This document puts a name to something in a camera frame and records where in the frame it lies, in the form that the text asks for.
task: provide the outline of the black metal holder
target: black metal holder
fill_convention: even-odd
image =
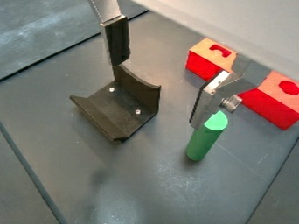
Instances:
[[[89,98],[70,98],[113,141],[126,141],[159,110],[161,86],[114,66],[115,80]]]

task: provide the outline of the metal bolt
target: metal bolt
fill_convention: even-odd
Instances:
[[[233,113],[242,102],[242,98],[237,95],[233,95],[230,98],[226,98],[221,104],[221,107],[225,108],[230,113]]]
[[[138,109],[138,110],[135,111],[135,114],[137,114],[137,115],[141,115],[141,114],[142,114],[142,110]]]

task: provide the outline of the red block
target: red block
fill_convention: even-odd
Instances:
[[[206,81],[222,70],[233,73],[237,53],[210,39],[190,50],[186,67]],[[299,120],[299,82],[273,71],[262,85],[239,95],[243,104],[277,127],[287,130]]]
[[[262,85],[241,94],[243,104],[282,130],[299,120],[299,82],[273,71]]]
[[[223,69],[233,72],[231,65],[235,58],[234,51],[206,38],[191,48],[186,68],[207,81]]]

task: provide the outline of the silver metal plate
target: silver metal plate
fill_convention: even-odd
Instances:
[[[118,0],[89,0],[89,3],[102,23],[121,16]]]

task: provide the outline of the green foam cylinder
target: green foam cylinder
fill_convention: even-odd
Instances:
[[[187,145],[187,156],[199,161],[209,153],[222,131],[229,126],[229,118],[222,111],[210,117],[210,120],[193,132],[191,141]]]

